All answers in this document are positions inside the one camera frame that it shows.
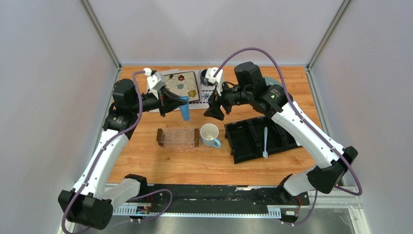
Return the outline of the white mug with blue handle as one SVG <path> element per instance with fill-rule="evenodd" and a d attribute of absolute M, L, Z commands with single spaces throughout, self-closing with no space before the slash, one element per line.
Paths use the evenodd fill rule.
<path fill-rule="evenodd" d="M 207 147 L 220 148 L 221 142 L 218 140 L 219 129 L 212 123 L 204 124 L 200 129 L 202 143 Z"/>

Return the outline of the black compartment organizer box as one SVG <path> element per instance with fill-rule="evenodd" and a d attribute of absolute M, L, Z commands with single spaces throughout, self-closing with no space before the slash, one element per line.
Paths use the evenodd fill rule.
<path fill-rule="evenodd" d="M 264 128 L 268 127 L 267 152 L 277 154 L 300 147 L 283 127 L 267 117 L 254 117 L 225 124 L 225 138 L 235 164 L 263 156 Z"/>

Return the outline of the glass holder with wooden ends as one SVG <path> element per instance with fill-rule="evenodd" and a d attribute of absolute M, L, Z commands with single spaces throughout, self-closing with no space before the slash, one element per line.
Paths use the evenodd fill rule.
<path fill-rule="evenodd" d="M 195 148 L 200 145 L 200 129 L 158 128 L 156 142 L 164 148 Z"/>

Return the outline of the blue toothpaste tube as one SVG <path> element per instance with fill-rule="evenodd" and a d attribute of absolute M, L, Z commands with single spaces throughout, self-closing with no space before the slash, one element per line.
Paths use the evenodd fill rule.
<path fill-rule="evenodd" d="M 181 116 L 184 121 L 190 120 L 190 113 L 189 113 L 189 96 L 179 97 L 184 104 L 179 106 Z"/>

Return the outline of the light blue toothbrush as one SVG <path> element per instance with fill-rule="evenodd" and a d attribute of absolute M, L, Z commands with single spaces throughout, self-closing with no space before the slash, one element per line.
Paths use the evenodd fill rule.
<path fill-rule="evenodd" d="M 268 140 L 268 127 L 265 127 L 264 128 L 264 137 L 263 137 L 263 157 L 265 159 L 268 159 L 267 140 Z"/>

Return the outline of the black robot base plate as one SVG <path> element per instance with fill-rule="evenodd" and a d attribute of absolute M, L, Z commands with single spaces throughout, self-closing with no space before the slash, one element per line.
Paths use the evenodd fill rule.
<path fill-rule="evenodd" d="M 126 203 L 115 215 L 138 215 L 148 207 L 150 215 L 269 215 L 268 208 L 310 204 L 307 193 L 282 202 L 275 186 L 152 184 L 151 197 Z"/>

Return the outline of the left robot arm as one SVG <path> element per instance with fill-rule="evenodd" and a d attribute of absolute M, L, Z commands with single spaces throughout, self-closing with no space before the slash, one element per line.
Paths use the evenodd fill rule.
<path fill-rule="evenodd" d="M 87 168 L 71 190 L 63 190 L 58 196 L 64 212 L 63 230 L 66 221 L 83 225 L 87 230 L 102 230 L 109 224 L 113 212 L 125 202 L 132 199 L 143 202 L 151 196 L 145 177 L 128 174 L 119 184 L 106 189 L 109 175 L 143 112 L 159 109 L 164 116 L 187 104 L 183 97 L 166 87 L 142 94 L 131 79 L 116 82 L 112 96 L 99 144 Z"/>

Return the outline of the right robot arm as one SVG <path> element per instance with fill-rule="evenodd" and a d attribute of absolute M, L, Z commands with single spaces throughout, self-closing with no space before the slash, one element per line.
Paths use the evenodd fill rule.
<path fill-rule="evenodd" d="M 308 118 L 280 82 L 262 75 L 259 66 L 244 62 L 237 65 L 234 72 L 238 84 L 228 87 L 222 70 L 217 67 L 205 70 L 204 78 L 214 86 L 214 91 L 204 115 L 224 120 L 233 106 L 251 105 L 256 112 L 285 129 L 315 161 L 311 169 L 283 179 L 278 190 L 280 202 L 290 204 L 297 195 L 312 190 L 329 194 L 350 170 L 357 150 L 329 137 Z"/>

